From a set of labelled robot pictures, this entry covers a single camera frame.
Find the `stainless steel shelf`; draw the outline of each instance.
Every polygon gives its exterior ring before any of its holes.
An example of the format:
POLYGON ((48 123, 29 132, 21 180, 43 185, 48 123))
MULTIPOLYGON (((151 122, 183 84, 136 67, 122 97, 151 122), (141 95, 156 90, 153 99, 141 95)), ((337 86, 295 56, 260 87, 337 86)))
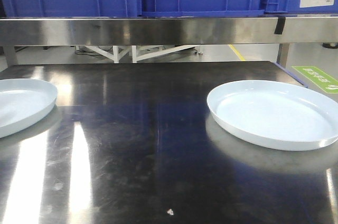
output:
POLYGON ((338 42, 338 15, 3 18, 0 46, 338 42))

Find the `yellow floor line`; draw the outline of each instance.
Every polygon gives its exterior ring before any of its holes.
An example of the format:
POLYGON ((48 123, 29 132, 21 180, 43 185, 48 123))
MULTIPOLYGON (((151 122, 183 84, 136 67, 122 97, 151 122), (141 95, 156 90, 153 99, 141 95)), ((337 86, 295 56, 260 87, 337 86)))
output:
POLYGON ((228 44, 228 46, 230 47, 230 49, 232 49, 232 51, 236 54, 240 61, 246 61, 242 54, 232 44, 228 44))

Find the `white oval plate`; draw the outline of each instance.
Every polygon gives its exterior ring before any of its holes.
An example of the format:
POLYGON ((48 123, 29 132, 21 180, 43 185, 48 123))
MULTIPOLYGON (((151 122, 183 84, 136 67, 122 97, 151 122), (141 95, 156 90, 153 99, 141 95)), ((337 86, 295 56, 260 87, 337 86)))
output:
POLYGON ((211 90, 207 103, 223 129, 259 146, 306 151, 338 139, 338 103, 304 87, 234 81, 211 90))
POLYGON ((57 88, 34 79, 0 80, 0 138, 44 118, 54 107, 57 88))

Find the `table surface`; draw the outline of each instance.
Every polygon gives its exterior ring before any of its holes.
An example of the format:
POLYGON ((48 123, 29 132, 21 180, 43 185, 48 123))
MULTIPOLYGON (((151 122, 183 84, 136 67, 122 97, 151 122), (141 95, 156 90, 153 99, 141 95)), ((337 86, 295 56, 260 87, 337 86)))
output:
POLYGON ((225 82, 299 83, 270 62, 13 66, 57 107, 0 139, 5 223, 337 223, 337 144, 251 145, 210 117, 225 82))

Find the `green sign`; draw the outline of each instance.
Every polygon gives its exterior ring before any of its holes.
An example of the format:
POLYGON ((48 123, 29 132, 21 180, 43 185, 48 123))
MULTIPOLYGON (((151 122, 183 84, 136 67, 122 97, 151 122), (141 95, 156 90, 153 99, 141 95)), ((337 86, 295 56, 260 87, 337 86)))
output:
POLYGON ((338 94, 338 81, 317 67, 293 67, 328 94, 338 94))

